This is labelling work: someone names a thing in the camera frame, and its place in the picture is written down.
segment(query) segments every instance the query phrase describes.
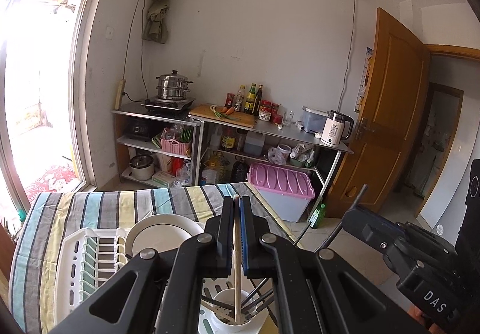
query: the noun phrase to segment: metal kitchen shelf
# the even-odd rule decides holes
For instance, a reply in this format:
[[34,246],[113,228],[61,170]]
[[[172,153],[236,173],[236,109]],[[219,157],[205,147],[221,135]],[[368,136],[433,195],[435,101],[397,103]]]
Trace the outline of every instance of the metal kitchen shelf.
[[261,121],[256,120],[256,124],[253,128],[243,127],[240,125],[236,125],[233,121],[223,121],[218,119],[208,119],[205,117],[199,116],[192,116],[195,120],[202,121],[203,123],[215,123],[221,125],[227,125],[234,128],[240,128],[247,131],[255,131],[260,133],[265,133],[269,136],[276,136],[283,139],[295,140],[297,142],[303,142],[308,144],[315,144],[323,148],[328,148],[334,151],[346,152],[349,154],[353,154],[353,151],[348,148],[344,143],[340,143],[339,145],[328,145],[322,142],[320,139],[317,139],[315,135],[312,133],[308,133],[305,131],[299,130],[295,124],[291,124],[290,126],[284,126],[282,129],[278,129],[276,124],[273,124],[269,121]]
[[291,164],[276,165],[276,164],[270,162],[268,159],[265,159],[264,157],[249,155],[249,154],[246,154],[244,152],[240,152],[240,151],[236,151],[236,150],[225,151],[225,150],[222,150],[220,148],[219,149],[210,148],[210,150],[211,151],[223,152],[224,154],[241,156],[241,157],[244,157],[246,159],[252,159],[252,160],[256,160],[257,162],[268,163],[268,164],[271,164],[273,166],[285,167],[285,168],[288,168],[288,169],[296,169],[296,170],[300,170],[302,172],[314,172],[315,171],[315,167],[299,167],[299,166],[294,166],[294,165],[291,165]]
[[191,160],[191,156],[172,154],[171,152],[163,151],[160,148],[156,147],[151,141],[144,142],[142,140],[131,139],[127,136],[122,136],[117,139],[117,143],[124,144],[128,147],[140,148],[142,150],[158,152],[159,154],[164,154],[168,156],[181,157],[182,159]]
[[162,111],[149,112],[145,106],[139,103],[132,102],[130,104],[122,105],[118,111],[112,111],[114,114],[122,114],[124,116],[138,117],[140,119],[163,121],[164,123],[183,124],[192,127],[200,126],[200,122],[189,117],[189,112],[184,111],[182,113],[174,115],[167,115]]
[[149,180],[146,180],[146,181],[141,181],[141,180],[138,180],[136,178],[133,177],[132,173],[131,173],[131,167],[127,167],[125,169],[125,171],[121,174],[121,176],[127,180],[131,180],[131,181],[135,181],[135,182],[139,182],[141,184],[145,184],[145,185],[148,185],[148,186],[152,186],[154,188],[164,188],[165,186],[164,185],[161,185],[161,184],[158,184],[157,182],[155,182],[154,180],[152,180],[151,178]]

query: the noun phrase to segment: red rug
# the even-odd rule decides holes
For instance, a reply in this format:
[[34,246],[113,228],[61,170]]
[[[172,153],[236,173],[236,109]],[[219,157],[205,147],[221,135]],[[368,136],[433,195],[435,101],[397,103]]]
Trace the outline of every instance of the red rug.
[[75,178],[77,175],[72,169],[65,166],[52,166],[25,189],[28,201],[33,204],[42,192],[58,192]]

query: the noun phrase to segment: white plate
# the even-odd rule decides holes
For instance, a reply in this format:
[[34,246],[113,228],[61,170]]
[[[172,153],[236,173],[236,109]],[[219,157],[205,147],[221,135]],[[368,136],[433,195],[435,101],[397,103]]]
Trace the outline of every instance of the white plate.
[[159,253],[180,247],[192,236],[202,233],[200,225],[180,215],[154,215],[139,221],[127,235],[125,252],[133,257],[144,248]]

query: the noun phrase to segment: glass cup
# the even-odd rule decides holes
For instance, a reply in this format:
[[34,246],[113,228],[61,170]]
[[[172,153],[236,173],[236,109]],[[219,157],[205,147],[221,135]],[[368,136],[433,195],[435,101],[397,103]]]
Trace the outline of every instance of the glass cup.
[[284,111],[283,112],[283,125],[290,126],[293,121],[293,112],[292,111]]

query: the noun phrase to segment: table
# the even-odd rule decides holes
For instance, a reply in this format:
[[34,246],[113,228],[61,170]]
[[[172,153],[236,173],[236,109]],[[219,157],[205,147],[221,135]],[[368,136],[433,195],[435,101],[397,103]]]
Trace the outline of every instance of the table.
[[221,212],[223,197],[249,196],[253,213],[270,230],[294,239],[288,227],[248,183],[130,192],[42,193],[32,206],[15,249],[10,310],[27,333],[53,327],[53,292],[62,240],[81,228],[131,228],[149,212],[176,213],[205,222]]

